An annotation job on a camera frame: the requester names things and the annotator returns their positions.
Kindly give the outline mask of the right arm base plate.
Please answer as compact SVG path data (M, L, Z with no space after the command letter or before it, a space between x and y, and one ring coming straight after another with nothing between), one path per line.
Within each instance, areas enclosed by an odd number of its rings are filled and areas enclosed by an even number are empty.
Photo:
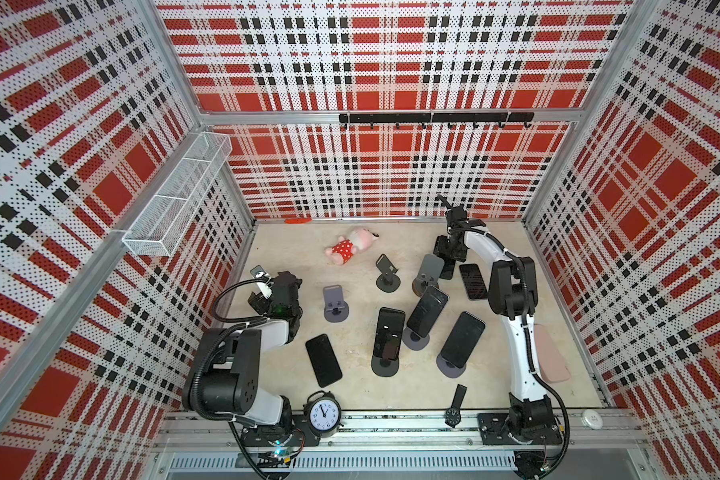
M521 426L508 413L480 413L478 432L484 445L560 446L563 436L555 421L535 426Z

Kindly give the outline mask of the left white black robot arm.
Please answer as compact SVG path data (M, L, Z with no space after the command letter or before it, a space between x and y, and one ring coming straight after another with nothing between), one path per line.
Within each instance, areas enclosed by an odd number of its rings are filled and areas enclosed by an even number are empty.
M228 317L218 311L221 300L240 287L256 284L249 305L255 314ZM224 289L211 307L222 326L201 337L182 393L183 407L211 421L239 423L248 428L293 429L290 401L259 385L262 354L294 340L303 309L302 280L289 271L275 276L261 268L252 277Z

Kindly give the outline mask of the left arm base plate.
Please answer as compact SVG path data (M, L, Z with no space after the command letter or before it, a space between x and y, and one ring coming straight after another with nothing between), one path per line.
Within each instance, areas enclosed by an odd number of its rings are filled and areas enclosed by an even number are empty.
M309 428L307 417L302 413L292 416L292 425L289 428L281 425L260 425L256 428L245 427L241 434L245 447L315 447L320 444L320 438Z

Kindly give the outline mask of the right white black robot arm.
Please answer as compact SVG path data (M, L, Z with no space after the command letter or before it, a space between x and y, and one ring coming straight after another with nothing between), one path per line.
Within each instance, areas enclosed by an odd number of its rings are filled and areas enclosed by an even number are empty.
M534 338L538 304L534 261L505 247L485 229L483 221L470 219L464 207L451 205L441 195L436 200L445 208L447 233L437 238L434 254L454 263L464 262L467 252L472 251L491 266L488 303L505 328L511 359L508 430L528 442L557 426L552 402L564 405L560 395L540 376Z

